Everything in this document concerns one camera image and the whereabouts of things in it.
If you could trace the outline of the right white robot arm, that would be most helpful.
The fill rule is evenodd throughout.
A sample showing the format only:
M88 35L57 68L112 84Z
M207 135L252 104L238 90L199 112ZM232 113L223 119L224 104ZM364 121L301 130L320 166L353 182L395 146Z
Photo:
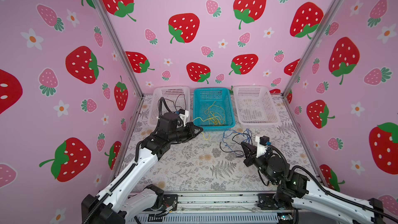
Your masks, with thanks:
M266 136L256 146L241 142L244 164L255 166L265 185L276 185L273 196L260 197L262 210L300 209L328 217L341 224L383 224L385 219L397 223L397 218L383 210L375 198L356 199L323 186L301 166L290 167L281 151L271 145Z

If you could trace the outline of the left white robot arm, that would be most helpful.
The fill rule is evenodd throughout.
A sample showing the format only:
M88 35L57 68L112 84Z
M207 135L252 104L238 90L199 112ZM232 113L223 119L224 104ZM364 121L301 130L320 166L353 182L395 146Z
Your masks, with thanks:
M146 209L163 209L161 217L172 207L163 205L164 191L151 184L131 197L141 178L170 150L197 137L203 128L189 122L189 110L171 111L165 98L158 101L158 123L155 130L136 145L135 157L128 166L96 196L87 195L81 204L84 224L124 224L138 219Z

